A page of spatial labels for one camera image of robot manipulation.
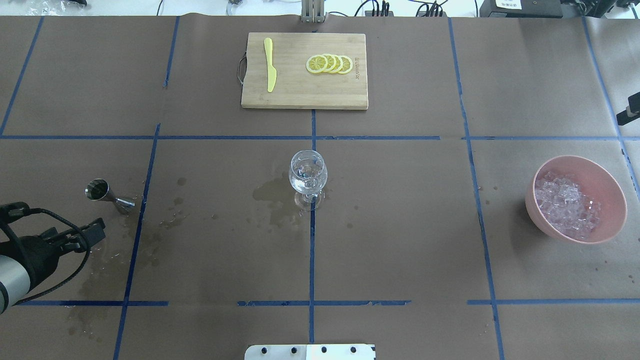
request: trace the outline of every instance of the ice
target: ice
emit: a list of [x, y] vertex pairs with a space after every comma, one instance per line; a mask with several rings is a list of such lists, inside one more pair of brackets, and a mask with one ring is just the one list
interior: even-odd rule
[[600, 225], [600, 203], [583, 194], [573, 175], [547, 172], [537, 178], [536, 202], [556, 230], [576, 240], [587, 240]]

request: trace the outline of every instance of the knife handle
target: knife handle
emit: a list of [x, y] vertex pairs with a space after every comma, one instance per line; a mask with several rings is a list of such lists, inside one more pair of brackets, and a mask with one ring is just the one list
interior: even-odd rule
[[264, 52], [267, 54], [267, 66], [273, 66], [273, 41], [271, 38], [264, 38]]

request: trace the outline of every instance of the bowl rim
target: bowl rim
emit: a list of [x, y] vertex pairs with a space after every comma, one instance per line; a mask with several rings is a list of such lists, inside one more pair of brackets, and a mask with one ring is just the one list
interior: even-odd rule
[[620, 193], [622, 194], [622, 199], [623, 201], [623, 205], [624, 205], [624, 214], [625, 214], [625, 221], [623, 222], [623, 227], [624, 224], [627, 222], [627, 198], [625, 197], [625, 192], [622, 191], [622, 187], [620, 187], [620, 184], [618, 183], [618, 180], [616, 180], [616, 178], [611, 175], [611, 173], [609, 171], [607, 171], [607, 169], [605, 169], [604, 167], [600, 166], [600, 164], [598, 164], [597, 162], [591, 160], [591, 159], [587, 159], [587, 158], [583, 158], [582, 156], [578, 156], [578, 155], [560, 155], [560, 156], [554, 156], [553, 158], [550, 158], [549, 160], [545, 161], [542, 165], [540, 165], [540, 167], [536, 170], [536, 173], [533, 175], [533, 181], [532, 181], [532, 186], [529, 189], [530, 192], [532, 192], [531, 195], [533, 195], [533, 201], [536, 207], [536, 211], [538, 212], [538, 214], [540, 214], [540, 216], [542, 217], [542, 219], [551, 227], [551, 231], [554, 234], [557, 234], [558, 236], [562, 237], [565, 240], [568, 241], [572, 241], [574, 243], [581, 243], [581, 244], [585, 244], [585, 245], [596, 245], [596, 244], [601, 244], [604, 242], [607, 242], [609, 240], [612, 240], [614, 237], [616, 237], [620, 231], [622, 231], [622, 228], [614, 235], [611, 236], [608, 239], [604, 239], [604, 240], [600, 240], [600, 241], [580, 241], [578, 239], [574, 239], [574, 238], [570, 238], [569, 236], [561, 233], [560, 231], [558, 231], [553, 225], [551, 225], [551, 223], [547, 220], [547, 218], [544, 216], [544, 214], [542, 213], [542, 211], [540, 210], [540, 207], [538, 206], [538, 201], [536, 199], [536, 179], [538, 178], [538, 174], [540, 173], [540, 170], [542, 170], [543, 167], [545, 167], [548, 163], [550, 163], [551, 161], [554, 161], [556, 159], [559, 158], [578, 158], [578, 159], [582, 159], [582, 160], [586, 160], [594, 165], [596, 165], [597, 167], [599, 167], [600, 169], [602, 169], [607, 175], [609, 175], [609, 177], [613, 180], [613, 182], [616, 184], [616, 186], [618, 187], [618, 190], [620, 191]]

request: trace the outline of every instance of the white bracket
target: white bracket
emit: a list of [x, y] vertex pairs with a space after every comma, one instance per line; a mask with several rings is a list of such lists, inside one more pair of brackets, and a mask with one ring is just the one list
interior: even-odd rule
[[252, 345], [244, 360], [376, 360], [368, 344]]
[[302, 22], [324, 22], [324, 0], [302, 0]]

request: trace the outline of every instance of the yellow knife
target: yellow knife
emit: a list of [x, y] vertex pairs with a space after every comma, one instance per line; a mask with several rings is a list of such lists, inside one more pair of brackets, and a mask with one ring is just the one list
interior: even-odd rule
[[276, 77], [278, 72], [273, 67], [273, 40], [271, 38], [264, 39], [264, 52], [267, 54], [267, 91], [272, 92], [276, 86]]

